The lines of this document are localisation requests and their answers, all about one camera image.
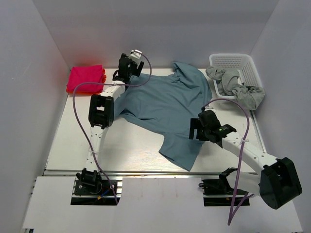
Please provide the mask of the blue-grey t-shirt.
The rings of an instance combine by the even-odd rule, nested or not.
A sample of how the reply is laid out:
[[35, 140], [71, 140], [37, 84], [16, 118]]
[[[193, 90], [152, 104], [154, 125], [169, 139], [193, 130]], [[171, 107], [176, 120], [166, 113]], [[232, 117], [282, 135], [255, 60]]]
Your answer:
[[114, 102], [114, 114], [163, 135], [159, 153], [190, 171], [203, 145], [189, 139], [190, 120], [212, 99], [212, 92], [197, 68], [181, 62], [172, 66], [168, 76], [132, 76], [131, 87]]

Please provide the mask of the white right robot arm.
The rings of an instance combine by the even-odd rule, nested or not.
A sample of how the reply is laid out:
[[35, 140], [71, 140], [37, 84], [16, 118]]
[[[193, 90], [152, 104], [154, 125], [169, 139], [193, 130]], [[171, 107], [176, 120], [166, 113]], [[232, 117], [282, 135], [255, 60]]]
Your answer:
[[198, 118], [190, 120], [190, 139], [208, 141], [220, 148], [241, 156], [253, 173], [238, 173], [237, 168], [228, 168], [218, 179], [205, 179], [199, 187], [206, 195], [234, 194], [234, 190], [259, 196], [272, 209], [279, 209], [284, 204], [302, 194], [302, 186], [292, 160], [279, 159], [265, 153], [247, 142], [229, 124], [221, 125], [212, 110], [199, 113]]

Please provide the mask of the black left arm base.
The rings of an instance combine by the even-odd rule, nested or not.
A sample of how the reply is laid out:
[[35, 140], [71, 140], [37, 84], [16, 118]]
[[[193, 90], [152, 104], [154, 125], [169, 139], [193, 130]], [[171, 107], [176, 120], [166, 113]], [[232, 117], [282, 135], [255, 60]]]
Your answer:
[[75, 180], [71, 196], [71, 205], [76, 206], [116, 206], [113, 190], [107, 180], [101, 180], [97, 186], [91, 186]]

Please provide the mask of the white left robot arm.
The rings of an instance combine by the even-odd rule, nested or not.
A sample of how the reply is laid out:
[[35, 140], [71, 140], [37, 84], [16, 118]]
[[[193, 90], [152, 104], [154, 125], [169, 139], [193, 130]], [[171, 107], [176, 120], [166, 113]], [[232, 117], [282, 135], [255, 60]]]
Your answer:
[[[94, 167], [97, 169], [95, 171], [96, 174], [101, 173], [107, 177], [107, 174], [99, 165], [99, 149], [104, 142], [108, 128], [112, 126], [114, 121], [114, 103], [116, 99], [123, 94], [128, 87], [134, 87], [134, 85], [131, 84], [131, 77], [139, 76], [141, 74], [144, 66], [141, 57], [144, 57], [146, 61], [149, 62], [149, 59], [147, 59], [147, 57], [139, 50], [132, 50], [129, 55], [123, 53], [119, 59], [118, 69], [113, 74], [112, 83], [82, 83], [74, 89], [72, 94], [73, 111], [90, 149], [86, 169]], [[88, 121], [91, 127], [91, 134], [87, 134], [82, 126], [76, 110], [75, 101], [78, 90], [87, 84], [96, 84], [106, 87], [101, 93], [93, 94], [90, 98]]]

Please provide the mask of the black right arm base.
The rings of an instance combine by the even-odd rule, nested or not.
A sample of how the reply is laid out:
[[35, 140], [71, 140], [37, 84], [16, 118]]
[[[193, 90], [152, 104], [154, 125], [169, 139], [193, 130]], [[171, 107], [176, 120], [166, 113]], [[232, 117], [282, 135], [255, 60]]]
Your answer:
[[205, 179], [198, 184], [203, 191], [205, 207], [229, 207], [234, 189], [225, 186], [220, 179]]

